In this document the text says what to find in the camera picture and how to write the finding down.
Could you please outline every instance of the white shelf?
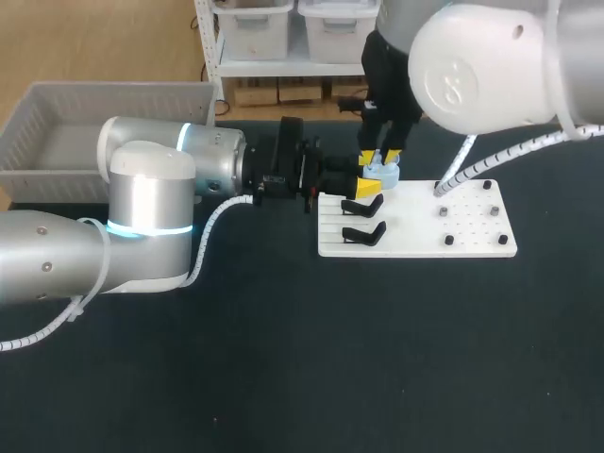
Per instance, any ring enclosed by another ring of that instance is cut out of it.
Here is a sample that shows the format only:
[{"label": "white shelf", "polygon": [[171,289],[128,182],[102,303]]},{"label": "white shelf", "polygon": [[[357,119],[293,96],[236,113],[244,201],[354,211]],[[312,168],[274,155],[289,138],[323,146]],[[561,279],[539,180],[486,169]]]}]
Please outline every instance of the white shelf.
[{"label": "white shelf", "polygon": [[362,65],[310,61],[304,18],[294,14],[290,25],[290,51],[286,59],[240,61],[230,59],[222,35],[218,39],[218,75],[221,77],[363,76]]}]

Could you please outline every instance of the black table surface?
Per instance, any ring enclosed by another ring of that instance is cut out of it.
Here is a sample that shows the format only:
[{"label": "black table surface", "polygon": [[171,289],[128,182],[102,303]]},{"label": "black table surface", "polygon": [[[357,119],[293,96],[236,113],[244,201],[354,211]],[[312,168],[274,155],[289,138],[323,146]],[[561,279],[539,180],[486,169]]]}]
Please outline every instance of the black table surface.
[{"label": "black table surface", "polygon": [[[251,143],[277,131],[223,126]],[[350,153],[357,127],[306,132]],[[480,138],[470,160],[542,131]],[[402,176],[437,178],[461,141],[424,122]],[[322,259],[300,201],[229,211],[191,289],[99,296],[41,344],[0,355],[0,450],[603,451],[601,147],[489,174],[519,246],[510,260]],[[197,209],[197,241],[216,205]],[[107,219],[105,207],[35,208]],[[64,304],[2,310],[2,338]]]}]

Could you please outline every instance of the robotic arm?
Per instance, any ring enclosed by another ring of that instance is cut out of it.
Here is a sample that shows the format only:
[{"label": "robotic arm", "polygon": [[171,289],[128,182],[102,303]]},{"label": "robotic arm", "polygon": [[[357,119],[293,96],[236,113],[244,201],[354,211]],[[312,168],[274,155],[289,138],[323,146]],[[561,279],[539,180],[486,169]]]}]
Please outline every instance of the robotic arm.
[{"label": "robotic arm", "polygon": [[383,0],[378,17],[386,45],[409,56],[411,89],[431,119],[478,135],[557,117],[575,140],[575,125],[604,123],[602,2],[455,3]]}]

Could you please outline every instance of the white pegboard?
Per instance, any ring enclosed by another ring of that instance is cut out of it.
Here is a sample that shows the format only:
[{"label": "white pegboard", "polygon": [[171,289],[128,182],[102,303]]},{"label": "white pegboard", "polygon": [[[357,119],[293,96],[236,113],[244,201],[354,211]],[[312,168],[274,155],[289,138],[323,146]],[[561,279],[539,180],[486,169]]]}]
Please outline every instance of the white pegboard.
[{"label": "white pegboard", "polygon": [[[484,180],[472,180],[442,198],[435,181],[401,181],[384,192],[384,204],[373,219],[344,215],[343,197],[319,197],[319,254],[341,258],[511,258],[518,251],[499,186],[484,189]],[[375,197],[357,200],[370,205]],[[497,216],[493,207],[499,208]],[[441,208],[447,215],[441,215]],[[343,227],[371,233],[385,221],[387,231],[375,247],[344,243]],[[447,245],[445,238],[453,236]],[[508,236],[506,244],[499,243]]]}]

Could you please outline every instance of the black cable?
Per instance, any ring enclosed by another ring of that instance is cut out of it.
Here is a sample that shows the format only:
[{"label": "black cable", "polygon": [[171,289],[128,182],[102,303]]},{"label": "black cable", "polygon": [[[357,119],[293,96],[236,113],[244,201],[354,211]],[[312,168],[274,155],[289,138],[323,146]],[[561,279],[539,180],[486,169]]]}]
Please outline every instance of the black cable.
[{"label": "black cable", "polygon": [[218,104],[219,102],[222,102],[226,106],[226,110],[221,113],[216,113],[216,116],[225,116],[227,113],[230,112],[230,104],[224,99],[218,99],[216,101],[216,104]]}]

